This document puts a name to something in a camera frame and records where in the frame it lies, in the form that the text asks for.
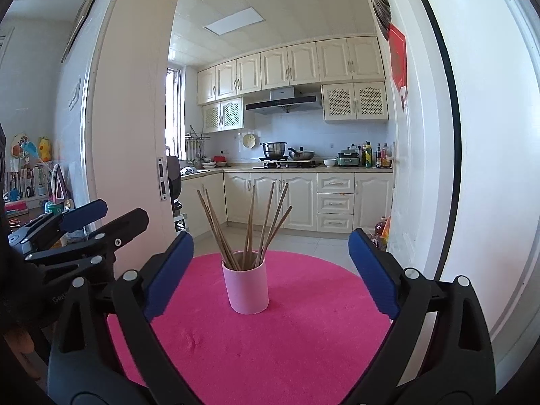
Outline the person's left hand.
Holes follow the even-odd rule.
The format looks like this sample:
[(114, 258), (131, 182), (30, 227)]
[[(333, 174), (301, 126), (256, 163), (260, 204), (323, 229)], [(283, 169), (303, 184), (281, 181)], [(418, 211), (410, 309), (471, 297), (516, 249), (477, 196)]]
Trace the person's left hand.
[(24, 328), (17, 328), (4, 334), (8, 346), (15, 354), (28, 355), (35, 350), (32, 337)]

